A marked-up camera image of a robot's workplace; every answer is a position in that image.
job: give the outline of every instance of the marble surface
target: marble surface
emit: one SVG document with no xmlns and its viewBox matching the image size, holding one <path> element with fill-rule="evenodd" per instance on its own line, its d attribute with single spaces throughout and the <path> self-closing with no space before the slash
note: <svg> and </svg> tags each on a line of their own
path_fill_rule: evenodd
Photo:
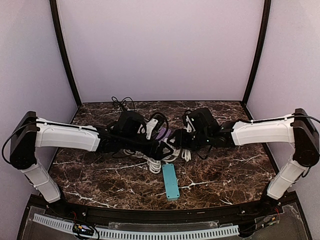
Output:
<svg viewBox="0 0 320 240">
<path fill-rule="evenodd" d="M 185 110 L 200 107 L 208 107 L 219 123 L 247 119 L 235 101 L 135 103 L 136 111 L 147 119 L 154 112 L 164 113 L 172 130 L 183 127 Z M 111 103 L 85 103 L 73 124 L 106 126 L 119 115 Z M 207 160 L 192 154 L 191 161 L 178 158 L 174 167 L 180 191 L 176 201 L 167 201 L 162 173 L 151 173 L 144 159 L 114 159 L 111 154 L 61 148 L 49 173 L 69 202 L 134 210 L 201 209 L 255 201 L 275 176 L 261 144 L 213 148 Z"/>
</svg>

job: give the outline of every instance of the black frame post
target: black frame post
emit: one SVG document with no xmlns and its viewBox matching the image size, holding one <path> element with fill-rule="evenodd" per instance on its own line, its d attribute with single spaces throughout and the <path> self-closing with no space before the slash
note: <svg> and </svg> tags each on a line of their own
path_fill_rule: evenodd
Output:
<svg viewBox="0 0 320 240">
<path fill-rule="evenodd" d="M 80 95 L 76 86 L 75 78 L 72 74 L 68 54 L 67 54 L 67 49 L 64 41 L 64 36 L 62 34 L 62 29 L 61 29 L 61 24 L 60 24 L 60 19 L 59 19 L 59 12 L 58 12 L 58 6 L 57 6 L 57 0 L 49 0 L 50 1 L 50 8 L 51 8 L 51 14 L 52 14 L 52 20 L 53 20 L 53 25 L 54 25 L 54 30 L 55 30 L 55 35 L 56 35 L 56 40 L 59 45 L 60 49 L 60 54 L 64 66 L 64 70 L 66 73 L 66 76 L 69 81 L 69 85 L 73 94 L 73 98 L 75 100 L 76 105 L 78 108 L 82 105 Z"/>
<path fill-rule="evenodd" d="M 267 26 L 268 26 L 268 20 L 269 20 L 269 13 L 271 8 L 271 0 L 264 0 L 264 6 L 263 6 L 263 13 L 262 13 L 262 20 L 261 20 L 261 26 L 260 26 L 260 32 L 258 37 L 258 42 L 255 49 L 255 54 L 253 58 L 253 63 L 251 67 L 251 72 L 249 75 L 248 83 L 245 88 L 244 96 L 242 99 L 242 102 L 247 105 L 250 93 L 252 90 L 252 87 L 254 85 L 254 81 L 256 78 L 260 57 L 262 54 L 262 50 L 264 47 L 264 42 L 266 38 L 266 32 L 267 32 Z"/>
</svg>

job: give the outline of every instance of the blue eraser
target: blue eraser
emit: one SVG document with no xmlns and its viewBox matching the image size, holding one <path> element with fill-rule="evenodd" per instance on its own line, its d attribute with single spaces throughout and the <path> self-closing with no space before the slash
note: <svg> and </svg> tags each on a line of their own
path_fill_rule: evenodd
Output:
<svg viewBox="0 0 320 240">
<path fill-rule="evenodd" d="M 177 200 L 180 197 L 175 166 L 173 164 L 162 165 L 165 194 L 168 201 Z"/>
</svg>

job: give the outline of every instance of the purple object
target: purple object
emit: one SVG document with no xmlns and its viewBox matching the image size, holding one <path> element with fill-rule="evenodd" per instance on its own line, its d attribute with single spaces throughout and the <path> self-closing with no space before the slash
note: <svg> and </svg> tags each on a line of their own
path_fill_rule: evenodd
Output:
<svg viewBox="0 0 320 240">
<path fill-rule="evenodd" d="M 165 132 L 166 132 L 166 128 L 162 127 L 160 129 L 158 135 L 155 137 L 155 140 L 158 140 L 159 138 L 161 138 L 165 134 Z M 171 133 L 171 130 L 168 129 L 168 132 L 166 133 L 166 135 L 160 141 L 163 141 L 164 139 L 167 139 L 169 137 L 170 133 Z"/>
</svg>

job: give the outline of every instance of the white wall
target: white wall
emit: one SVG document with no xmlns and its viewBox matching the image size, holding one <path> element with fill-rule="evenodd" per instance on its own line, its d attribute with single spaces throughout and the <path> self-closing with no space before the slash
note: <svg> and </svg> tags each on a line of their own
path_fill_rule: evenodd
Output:
<svg viewBox="0 0 320 240">
<path fill-rule="evenodd" d="M 263 0 L 59 0 L 83 102 L 241 100 Z"/>
<path fill-rule="evenodd" d="M 0 1 L 0 145 L 27 111 L 68 123 L 76 108 L 49 1 Z M 55 149 L 41 150 L 38 156 L 48 167 Z M 16 239 L 32 191 L 23 174 L 0 157 L 0 240 Z"/>
<path fill-rule="evenodd" d="M 272 1 L 260 65 L 248 108 L 255 119 L 283 116 L 295 108 L 320 119 L 320 2 Z M 274 143 L 281 168 L 293 149 Z M 297 190 L 311 233 L 320 239 L 320 164 L 301 179 Z"/>
</svg>

